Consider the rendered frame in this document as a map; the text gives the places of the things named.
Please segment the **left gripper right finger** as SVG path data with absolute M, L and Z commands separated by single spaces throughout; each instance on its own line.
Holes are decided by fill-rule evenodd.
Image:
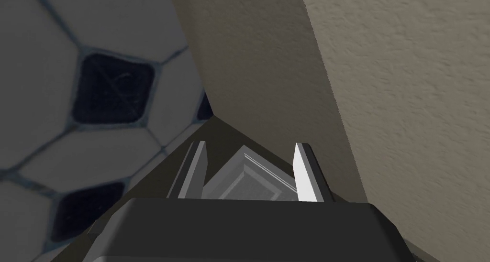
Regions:
M 334 202 L 332 192 L 309 144 L 295 144 L 292 166 L 300 202 Z

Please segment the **grey panelled cupboard door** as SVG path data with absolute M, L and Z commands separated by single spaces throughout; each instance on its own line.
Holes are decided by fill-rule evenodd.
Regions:
M 294 178 L 245 145 L 206 183 L 202 198 L 298 201 Z

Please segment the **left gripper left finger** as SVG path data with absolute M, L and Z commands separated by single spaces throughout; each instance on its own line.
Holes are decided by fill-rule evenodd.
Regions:
M 192 142 L 168 192 L 167 198 L 201 199 L 206 171 L 206 142 Z

